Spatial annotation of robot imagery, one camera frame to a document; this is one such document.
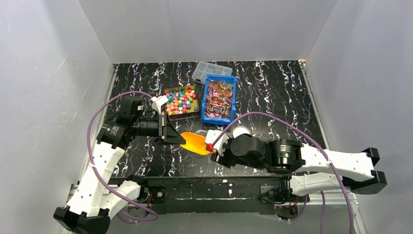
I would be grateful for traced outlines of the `yellow plastic scoop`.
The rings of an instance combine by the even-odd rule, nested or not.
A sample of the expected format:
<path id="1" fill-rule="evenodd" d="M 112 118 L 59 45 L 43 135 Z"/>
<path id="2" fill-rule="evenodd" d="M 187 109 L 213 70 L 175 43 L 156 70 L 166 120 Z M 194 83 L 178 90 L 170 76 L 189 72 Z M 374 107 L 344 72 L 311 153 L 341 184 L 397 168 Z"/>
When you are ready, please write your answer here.
<path id="1" fill-rule="evenodd" d="M 205 143 L 205 136 L 191 132 L 181 133 L 181 136 L 184 138 L 186 143 L 181 144 L 180 146 L 185 150 L 201 156 L 206 156 L 211 153 L 211 151 L 206 150 L 207 144 Z"/>

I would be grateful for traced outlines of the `tin tray of star candies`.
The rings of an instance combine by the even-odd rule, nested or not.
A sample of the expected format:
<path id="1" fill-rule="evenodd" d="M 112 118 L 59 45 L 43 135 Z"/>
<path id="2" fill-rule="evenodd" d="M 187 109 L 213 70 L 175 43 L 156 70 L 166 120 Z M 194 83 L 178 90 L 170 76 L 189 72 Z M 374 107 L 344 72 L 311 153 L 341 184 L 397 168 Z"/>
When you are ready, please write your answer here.
<path id="1" fill-rule="evenodd" d="M 168 98 L 165 110 L 171 121 L 200 116 L 199 95 L 194 85 L 168 88 L 164 94 Z"/>

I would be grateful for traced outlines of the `blue bin of lollipops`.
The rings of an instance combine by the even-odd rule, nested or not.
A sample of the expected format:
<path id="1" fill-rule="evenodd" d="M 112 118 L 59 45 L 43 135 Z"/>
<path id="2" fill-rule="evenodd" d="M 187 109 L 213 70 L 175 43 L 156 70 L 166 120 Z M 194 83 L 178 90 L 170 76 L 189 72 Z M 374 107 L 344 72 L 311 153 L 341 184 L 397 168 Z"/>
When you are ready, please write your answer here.
<path id="1" fill-rule="evenodd" d="M 228 125 L 234 120 L 237 78 L 208 74 L 201 107 L 201 122 Z"/>

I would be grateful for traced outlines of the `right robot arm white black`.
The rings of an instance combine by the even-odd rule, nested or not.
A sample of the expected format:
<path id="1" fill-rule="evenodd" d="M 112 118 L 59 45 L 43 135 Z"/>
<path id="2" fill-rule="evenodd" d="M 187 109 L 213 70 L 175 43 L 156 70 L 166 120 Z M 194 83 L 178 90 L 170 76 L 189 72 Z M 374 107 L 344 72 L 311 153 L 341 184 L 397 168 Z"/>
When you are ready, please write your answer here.
<path id="1" fill-rule="evenodd" d="M 360 153 L 321 151 L 294 140 L 263 141 L 250 134 L 224 135 L 207 148 L 212 150 L 211 160 L 225 167 L 244 165 L 281 175 L 279 188 L 267 192 L 281 199 L 341 188 L 374 195 L 387 186 L 384 172 L 374 169 L 380 160 L 376 148 Z"/>

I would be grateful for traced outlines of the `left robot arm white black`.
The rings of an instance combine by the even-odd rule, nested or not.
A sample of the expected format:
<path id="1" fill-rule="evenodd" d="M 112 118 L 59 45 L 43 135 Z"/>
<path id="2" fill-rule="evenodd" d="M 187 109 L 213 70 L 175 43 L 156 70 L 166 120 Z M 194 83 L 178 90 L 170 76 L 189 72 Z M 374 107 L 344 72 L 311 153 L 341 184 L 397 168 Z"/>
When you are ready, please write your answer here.
<path id="1" fill-rule="evenodd" d="M 56 208 L 54 219 L 75 234 L 104 234 L 111 219 L 128 204 L 137 205 L 147 181 L 130 176 L 113 189 L 109 180 L 115 166 L 135 137 L 154 137 L 161 145 L 185 144 L 163 110 L 166 96 L 152 97 L 145 110 L 143 99 L 126 96 L 120 109 L 109 115 L 99 130 L 96 146 L 89 148 L 90 163 L 72 197 L 64 207 Z"/>

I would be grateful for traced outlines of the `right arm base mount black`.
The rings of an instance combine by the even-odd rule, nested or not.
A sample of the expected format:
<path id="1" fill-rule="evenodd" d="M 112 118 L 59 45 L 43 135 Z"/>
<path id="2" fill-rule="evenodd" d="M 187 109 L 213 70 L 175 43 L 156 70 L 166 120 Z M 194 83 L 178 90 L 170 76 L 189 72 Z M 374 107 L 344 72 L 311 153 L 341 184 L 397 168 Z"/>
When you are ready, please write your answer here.
<path id="1" fill-rule="evenodd" d="M 299 214 L 299 198 L 289 193 L 283 194 L 280 187 L 261 186 L 258 199 L 262 203 L 273 205 L 275 214 L 282 220 L 292 220 Z"/>

